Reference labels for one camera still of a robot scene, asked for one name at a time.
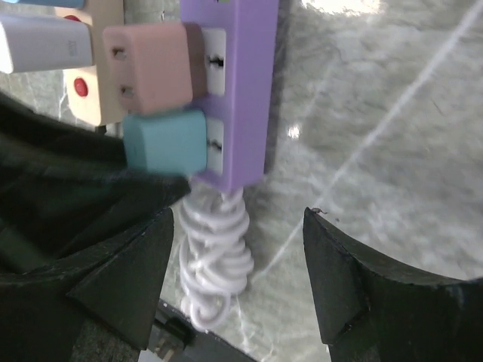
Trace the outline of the beige power strip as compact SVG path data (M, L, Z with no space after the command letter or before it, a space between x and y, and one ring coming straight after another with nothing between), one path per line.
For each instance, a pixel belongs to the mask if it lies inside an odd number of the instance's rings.
M54 11L57 16L82 21L91 31L93 66L63 71L72 114L95 127L120 122L125 111L120 107L110 80L102 34L108 26L125 23L124 2L86 1L80 9L56 7Z

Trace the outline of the teal plug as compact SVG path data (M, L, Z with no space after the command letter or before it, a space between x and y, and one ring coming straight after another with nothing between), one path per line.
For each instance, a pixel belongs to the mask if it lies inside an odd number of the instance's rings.
M207 125L201 110L125 116L123 143L130 168L191 176L207 166Z

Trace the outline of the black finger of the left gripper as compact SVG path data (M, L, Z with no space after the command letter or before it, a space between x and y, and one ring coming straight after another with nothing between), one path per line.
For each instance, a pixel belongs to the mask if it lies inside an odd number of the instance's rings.
M23 274L170 207L185 178L130 170L122 141L1 96L1 270Z

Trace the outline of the pink brown plug adapter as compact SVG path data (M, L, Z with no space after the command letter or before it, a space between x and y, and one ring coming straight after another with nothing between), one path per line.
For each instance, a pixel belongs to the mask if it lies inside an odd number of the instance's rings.
M205 41L196 23L109 26L103 45L118 100L128 112L176 109L208 94Z

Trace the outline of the purple power strip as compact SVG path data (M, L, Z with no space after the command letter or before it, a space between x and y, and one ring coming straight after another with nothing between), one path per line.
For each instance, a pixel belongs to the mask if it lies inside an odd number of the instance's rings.
M205 37L209 94L194 101L208 125L208 165L198 178L222 192L264 173L277 1L181 1L180 19Z

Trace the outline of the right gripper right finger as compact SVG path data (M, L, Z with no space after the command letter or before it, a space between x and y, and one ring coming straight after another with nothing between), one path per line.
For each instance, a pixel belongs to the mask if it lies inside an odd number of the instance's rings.
M322 342L333 361L480 361L482 281L399 262L329 223L303 218Z

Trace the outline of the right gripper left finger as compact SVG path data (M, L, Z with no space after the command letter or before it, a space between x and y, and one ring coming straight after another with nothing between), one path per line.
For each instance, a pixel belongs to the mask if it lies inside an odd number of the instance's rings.
M3 361L136 361L148 345L174 216L148 220L45 267L1 276Z

